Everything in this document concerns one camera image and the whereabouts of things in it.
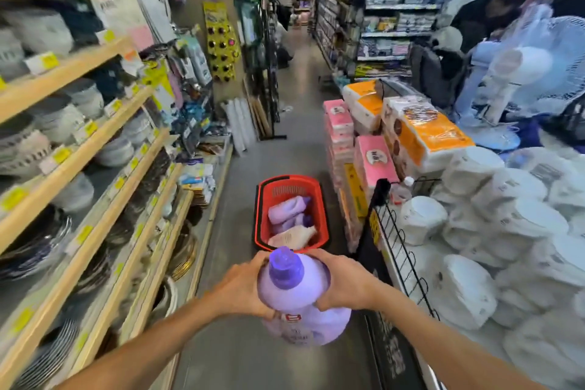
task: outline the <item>black wire rack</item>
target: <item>black wire rack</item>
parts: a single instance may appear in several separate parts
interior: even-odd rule
[[[436,179],[417,180],[413,195],[428,195],[437,182]],[[390,187],[387,179],[376,184],[355,259],[378,279],[398,288],[439,319],[427,296],[428,283],[415,269],[416,256],[406,245],[406,234],[396,224],[396,212],[388,205]],[[366,312],[366,321],[383,390],[444,389],[405,336],[381,313]]]

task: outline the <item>electric fan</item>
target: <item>electric fan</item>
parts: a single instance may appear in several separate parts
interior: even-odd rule
[[[519,145],[508,124],[499,123],[502,113],[506,120],[558,115],[585,89],[585,19],[548,18],[549,8],[541,7],[527,10],[500,46],[489,46],[486,55],[493,58],[479,83],[484,88],[477,88],[472,73],[464,98],[457,99],[459,127],[482,147],[506,151]],[[486,107],[474,115],[472,104]]]

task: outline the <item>red shopping basket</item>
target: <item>red shopping basket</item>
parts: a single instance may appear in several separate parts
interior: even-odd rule
[[[329,219],[321,184],[309,176],[288,175],[267,179],[256,187],[252,239],[257,249],[274,250],[274,247],[268,245],[268,240],[273,235],[268,219],[268,209],[295,196],[311,197],[305,212],[311,215],[317,230],[317,234],[311,238],[307,247],[296,252],[306,253],[312,248],[325,248],[329,242]]]

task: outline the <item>store aisle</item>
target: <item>store aisle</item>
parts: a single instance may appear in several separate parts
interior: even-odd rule
[[[278,73],[284,113],[277,134],[285,141],[260,142],[242,158],[234,157],[221,197],[197,295],[223,277],[228,268],[251,259],[256,185],[272,176],[313,176],[325,189],[332,251],[343,253],[345,236],[324,148],[318,76],[328,74],[316,43],[305,28],[292,30],[297,46],[288,69]],[[378,389],[365,320],[354,314],[346,332],[324,347],[301,349],[270,337],[257,319],[221,320],[187,344],[175,375],[174,390],[318,390]]]

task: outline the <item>hand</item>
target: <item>hand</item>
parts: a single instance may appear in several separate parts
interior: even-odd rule
[[[260,251],[250,262],[232,266],[211,291],[221,314],[251,314],[265,319],[274,318],[274,310],[258,297],[258,273],[270,253]]]
[[[309,250],[307,254],[323,262],[331,273],[329,289],[318,298],[320,311],[330,308],[347,307],[352,310],[375,309],[380,282],[359,262],[346,256],[335,256],[325,250]]]

